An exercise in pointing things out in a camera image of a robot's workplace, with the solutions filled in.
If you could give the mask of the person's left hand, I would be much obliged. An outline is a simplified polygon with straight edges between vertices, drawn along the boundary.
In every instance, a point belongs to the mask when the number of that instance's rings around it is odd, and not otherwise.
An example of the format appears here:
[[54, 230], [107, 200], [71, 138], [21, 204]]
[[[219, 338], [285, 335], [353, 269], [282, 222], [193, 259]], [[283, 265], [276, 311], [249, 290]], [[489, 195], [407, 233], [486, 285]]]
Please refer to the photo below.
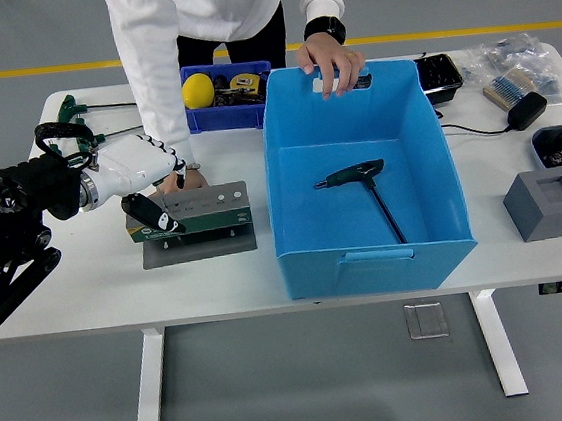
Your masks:
[[338, 97], [350, 92], [366, 64], [361, 51], [350, 50], [325, 32], [310, 35], [296, 52], [296, 62], [307, 75], [319, 68], [324, 99], [329, 99], [332, 91]]

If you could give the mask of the person's right hand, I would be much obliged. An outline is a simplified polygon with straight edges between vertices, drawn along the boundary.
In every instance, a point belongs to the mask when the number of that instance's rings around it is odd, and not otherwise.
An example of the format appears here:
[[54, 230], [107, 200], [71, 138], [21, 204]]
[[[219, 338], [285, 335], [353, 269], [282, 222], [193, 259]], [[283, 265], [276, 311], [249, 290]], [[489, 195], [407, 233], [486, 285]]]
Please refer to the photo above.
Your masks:
[[160, 184], [156, 185], [156, 189], [165, 193], [175, 193], [181, 190], [194, 190], [198, 188], [203, 188], [208, 185], [205, 177], [201, 174], [200, 171], [193, 169], [187, 170], [185, 175], [183, 176], [183, 184], [180, 186], [178, 182], [178, 174], [174, 171], [164, 180], [160, 182]]

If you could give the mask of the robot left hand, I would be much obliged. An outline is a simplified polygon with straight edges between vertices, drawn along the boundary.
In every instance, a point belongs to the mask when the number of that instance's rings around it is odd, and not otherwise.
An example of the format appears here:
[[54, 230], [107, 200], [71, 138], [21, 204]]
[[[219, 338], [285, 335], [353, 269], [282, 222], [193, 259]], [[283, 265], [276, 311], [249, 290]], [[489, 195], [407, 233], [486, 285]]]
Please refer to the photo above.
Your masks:
[[183, 187], [186, 163], [175, 150], [147, 135], [126, 135], [96, 152], [96, 164], [81, 172], [79, 207], [97, 209], [121, 197], [124, 213], [154, 230], [184, 233], [185, 227], [141, 192], [175, 172]]

